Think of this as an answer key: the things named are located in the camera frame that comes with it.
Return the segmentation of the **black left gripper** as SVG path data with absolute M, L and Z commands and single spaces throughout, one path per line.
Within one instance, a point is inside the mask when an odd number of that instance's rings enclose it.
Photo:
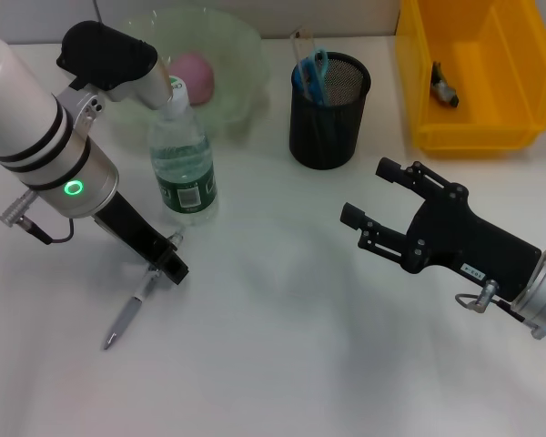
M 94 219 L 173 283 L 179 284 L 188 274 L 188 266 L 177 255 L 175 244 L 154 229 L 119 192 Z

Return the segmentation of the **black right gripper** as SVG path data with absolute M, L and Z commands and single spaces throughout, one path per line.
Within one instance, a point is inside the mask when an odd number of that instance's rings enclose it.
M 469 192 L 419 161 L 403 168 L 382 158 L 376 175 L 424 198 L 406 236 L 382 226 L 361 209 L 345 203 L 340 222 L 360 231 L 358 247 L 417 274 L 442 266 L 479 286 L 492 279 L 497 295 L 513 301 L 531 279 L 541 250 L 478 217 L 468 204 Z

